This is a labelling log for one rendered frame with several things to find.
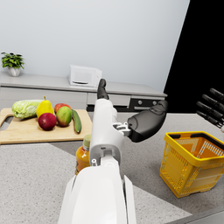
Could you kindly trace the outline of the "lemon tea bottle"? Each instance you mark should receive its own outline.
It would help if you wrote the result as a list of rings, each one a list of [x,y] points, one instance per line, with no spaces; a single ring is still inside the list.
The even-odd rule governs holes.
[[[82,169],[89,167],[89,146],[91,141],[91,135],[84,136],[82,146],[76,151],[76,166],[75,174],[78,174]]]

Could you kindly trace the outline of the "yellow slatted basket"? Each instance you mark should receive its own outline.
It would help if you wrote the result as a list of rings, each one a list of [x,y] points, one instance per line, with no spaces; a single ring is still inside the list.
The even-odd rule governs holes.
[[[177,198],[212,189],[224,173],[224,143],[205,131],[167,132],[159,176]]]

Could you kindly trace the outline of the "green cucumber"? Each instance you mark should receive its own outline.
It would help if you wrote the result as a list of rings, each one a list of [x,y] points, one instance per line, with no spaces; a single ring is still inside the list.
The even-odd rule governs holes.
[[[81,119],[80,119],[78,113],[74,109],[72,110],[72,118],[73,118],[73,123],[74,123],[74,130],[77,133],[80,133],[81,129],[82,129]]]

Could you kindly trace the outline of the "green red mango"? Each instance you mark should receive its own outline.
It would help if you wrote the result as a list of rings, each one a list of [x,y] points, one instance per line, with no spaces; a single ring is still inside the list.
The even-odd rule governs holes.
[[[59,126],[66,127],[72,121],[72,110],[67,107],[61,107],[56,113]]]

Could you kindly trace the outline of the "red peach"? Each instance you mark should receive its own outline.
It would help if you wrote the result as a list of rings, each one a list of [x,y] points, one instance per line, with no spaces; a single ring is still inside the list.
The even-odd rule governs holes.
[[[68,105],[68,104],[65,104],[65,103],[57,103],[55,106],[54,106],[54,113],[55,115],[57,114],[58,110],[62,107],[68,107],[72,110],[72,108]]]

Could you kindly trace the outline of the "white microwave oven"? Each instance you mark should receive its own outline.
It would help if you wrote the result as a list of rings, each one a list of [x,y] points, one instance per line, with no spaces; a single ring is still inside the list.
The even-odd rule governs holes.
[[[72,86],[96,88],[102,78],[102,71],[89,66],[70,66],[69,83]]]

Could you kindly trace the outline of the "red apple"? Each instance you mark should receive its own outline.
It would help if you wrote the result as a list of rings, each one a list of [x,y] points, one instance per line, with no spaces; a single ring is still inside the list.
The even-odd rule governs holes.
[[[43,130],[52,130],[56,122],[55,115],[51,113],[44,113],[38,118],[38,125]]]

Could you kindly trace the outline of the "grey kitchen counter cabinet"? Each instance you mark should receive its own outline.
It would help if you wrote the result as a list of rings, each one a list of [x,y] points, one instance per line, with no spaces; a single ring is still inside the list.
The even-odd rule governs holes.
[[[139,84],[107,82],[109,99],[119,112],[136,112],[156,105],[166,94]],[[22,73],[18,77],[0,73],[0,109],[20,100],[44,99],[53,106],[66,103],[73,109],[93,111],[97,92],[90,87],[71,86],[66,77]]]

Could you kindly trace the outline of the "yellow pear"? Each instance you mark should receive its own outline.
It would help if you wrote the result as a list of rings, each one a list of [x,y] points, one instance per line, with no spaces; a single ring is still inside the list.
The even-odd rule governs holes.
[[[53,113],[52,104],[47,100],[44,99],[38,106],[36,110],[37,117],[40,117],[44,113]]]

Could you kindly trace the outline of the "wooden cutting board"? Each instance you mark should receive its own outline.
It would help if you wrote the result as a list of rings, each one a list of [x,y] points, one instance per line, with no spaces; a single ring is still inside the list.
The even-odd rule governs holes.
[[[70,122],[70,124],[64,128],[56,125],[53,130],[46,131],[39,127],[36,117],[21,120],[13,116],[11,108],[3,108],[0,111],[0,126],[4,123],[6,118],[12,117],[12,120],[5,130],[0,130],[0,144],[49,143],[82,140],[86,134],[91,133],[92,122],[86,110],[78,109],[77,112],[82,125],[80,134],[74,131],[74,122]]]

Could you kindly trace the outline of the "green cabbage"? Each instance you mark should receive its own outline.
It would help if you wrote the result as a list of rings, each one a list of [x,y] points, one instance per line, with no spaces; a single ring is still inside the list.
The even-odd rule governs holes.
[[[16,118],[25,119],[36,115],[36,110],[41,100],[23,100],[16,101],[11,108]]]

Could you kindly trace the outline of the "potted green plant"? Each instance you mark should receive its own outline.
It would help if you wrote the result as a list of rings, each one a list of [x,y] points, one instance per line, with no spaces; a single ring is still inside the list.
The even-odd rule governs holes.
[[[2,52],[1,55],[2,67],[7,68],[12,77],[18,77],[25,65],[25,59],[23,56],[13,52]]]

